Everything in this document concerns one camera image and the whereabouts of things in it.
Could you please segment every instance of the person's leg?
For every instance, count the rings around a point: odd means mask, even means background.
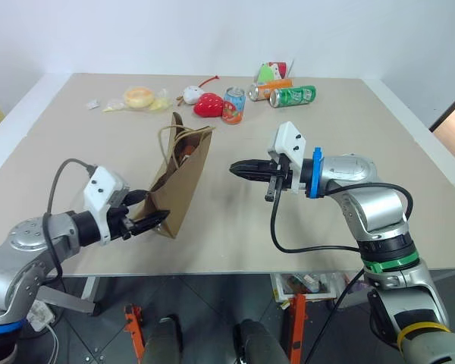
[[[246,364],[290,364],[280,343],[259,322],[240,324],[240,344]]]
[[[179,364],[179,330],[176,320],[170,317],[162,318],[146,342],[142,364]]]

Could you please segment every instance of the brown paper bag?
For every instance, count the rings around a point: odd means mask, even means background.
[[[177,236],[206,162],[212,130],[212,127],[198,130],[186,128],[180,115],[173,113],[167,153],[160,145],[164,163],[135,219],[156,210],[170,210],[158,232],[168,237]]]

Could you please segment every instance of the yellow rubber band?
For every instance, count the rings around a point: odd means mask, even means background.
[[[422,329],[422,328],[439,328],[442,331],[450,332],[447,326],[442,324],[437,324],[436,322],[417,322],[410,326],[406,326],[401,332],[397,335],[397,347],[400,349],[402,353],[403,350],[401,349],[401,344],[403,343],[403,339],[407,336],[410,332]]]

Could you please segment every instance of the beige tabletop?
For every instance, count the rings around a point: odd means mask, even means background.
[[[104,165],[132,188],[148,188],[162,163],[157,131],[171,111],[102,112],[109,99],[129,86],[166,88],[175,97],[206,77],[75,74],[0,169],[0,244],[19,221],[41,215],[53,175],[66,158]],[[229,86],[247,88],[250,77],[222,77],[208,92],[223,95]],[[64,263],[66,275],[160,275],[174,273],[321,271],[360,268],[352,252],[288,255],[273,246],[267,184],[233,176],[231,163],[268,158],[266,149],[277,126],[292,121],[325,155],[354,152],[373,158],[382,180],[407,188],[415,200],[410,231],[430,268],[455,268],[455,188],[394,116],[361,80],[303,78],[296,85],[317,87],[311,105],[273,109],[246,101],[243,121],[224,124],[202,119],[192,107],[174,106],[188,127],[216,127],[212,144],[177,239],[149,231],[108,246],[89,246]],[[98,99],[102,107],[87,110]],[[80,211],[87,176],[78,167],[64,172],[54,212]],[[311,200],[284,193],[278,211],[278,239],[288,248],[317,244],[356,245],[342,213],[330,198]]]

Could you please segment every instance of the black cable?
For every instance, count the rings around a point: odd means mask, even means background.
[[[351,184],[349,186],[343,186],[343,187],[336,188],[335,190],[330,190],[327,193],[325,193],[325,196],[330,196],[335,193],[339,193],[339,192],[343,192],[343,191],[355,190],[356,188],[369,188],[369,187],[385,187],[385,188],[391,188],[392,190],[401,192],[406,197],[406,201],[408,202],[408,206],[406,207],[406,212],[404,215],[406,216],[407,220],[410,219],[411,212],[413,211],[413,197],[411,196],[411,193],[406,188],[398,186],[397,184],[386,184],[384,182],[374,182],[374,183],[369,183],[369,184]]]
[[[385,340],[379,333],[378,329],[375,327],[375,322],[374,322],[374,315],[372,312],[369,314],[369,328],[371,329],[371,332],[376,336],[380,341],[391,347],[392,349],[399,350],[396,344],[390,343],[389,341]]]
[[[340,304],[342,303],[342,300],[344,299],[344,297],[347,295],[347,292],[349,292],[350,288],[352,288],[352,286],[359,280],[359,278],[361,278],[361,276],[363,274],[364,274],[364,269],[361,269],[359,271],[359,273],[357,273],[356,277],[352,278],[352,281],[350,281],[349,284],[345,287],[344,291],[342,291],[342,294],[340,295],[339,299],[335,303],[334,308],[328,314],[328,317],[325,320],[324,326],[318,333],[318,336],[312,345],[312,349],[310,349],[309,355],[307,356],[307,358],[305,360],[305,364],[308,364],[310,362],[310,359],[313,357],[313,354],[315,354],[315,351],[317,350],[317,347],[319,346],[320,341],[321,341],[322,337],[324,336],[328,325],[331,323],[331,321],[334,317],[334,314],[336,313],[337,309],[339,308]]]
[[[276,181],[276,191],[275,191],[275,200],[273,202],[273,209],[271,211],[271,220],[270,220],[270,231],[271,231],[271,239],[273,240],[273,244],[283,253],[305,253],[305,252],[313,252],[316,250],[349,250],[350,252],[359,252],[354,246],[344,246],[344,245],[317,245],[317,246],[308,246],[306,248],[299,248],[299,249],[286,249],[283,248],[278,239],[276,238],[275,232],[275,222],[276,222],[276,214],[278,211],[278,205],[280,203],[280,196],[281,196],[281,188],[283,184],[283,177],[278,177]]]
[[[64,168],[70,163],[77,163],[79,165],[82,165],[88,171],[90,177],[93,175],[96,169],[94,165],[88,165],[87,163],[76,158],[69,158],[63,161],[59,166],[58,170],[55,172],[54,180],[52,181],[51,192],[49,193],[49,199],[47,201],[47,212],[45,212],[44,215],[42,216],[42,230],[44,233],[45,244],[47,245],[47,248],[51,253],[52,262],[54,263],[55,270],[57,271],[57,275],[55,277],[46,279],[43,284],[51,284],[55,283],[56,281],[60,281],[62,288],[64,289],[64,292],[66,292],[66,287],[64,285],[64,282],[62,281],[63,273],[62,265],[61,261],[58,258],[58,254],[54,248],[54,244],[52,243],[51,236],[49,234],[49,218],[51,217],[52,213],[52,203],[54,201],[55,189],[58,185],[59,177],[61,176],[61,173],[64,170]]]

